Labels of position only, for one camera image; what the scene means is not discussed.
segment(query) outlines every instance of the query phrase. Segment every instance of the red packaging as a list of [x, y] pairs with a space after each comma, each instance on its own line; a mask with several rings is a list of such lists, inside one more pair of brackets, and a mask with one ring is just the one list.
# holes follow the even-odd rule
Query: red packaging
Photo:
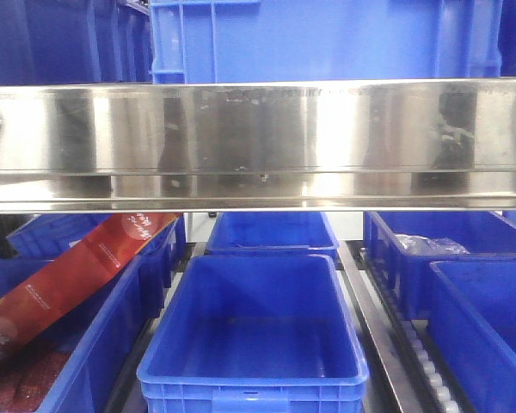
[[119, 213], [0, 299], [0, 361], [107, 284], [179, 213]]

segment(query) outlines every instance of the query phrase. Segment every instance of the shelf rack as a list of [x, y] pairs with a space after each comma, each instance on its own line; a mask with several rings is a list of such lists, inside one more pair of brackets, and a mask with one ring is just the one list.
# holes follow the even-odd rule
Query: shelf rack
[[[0, 87], [0, 213], [237, 209], [516, 209], [516, 78]], [[365, 413], [470, 412], [359, 248], [339, 257]], [[151, 333], [110, 411], [135, 411]]]

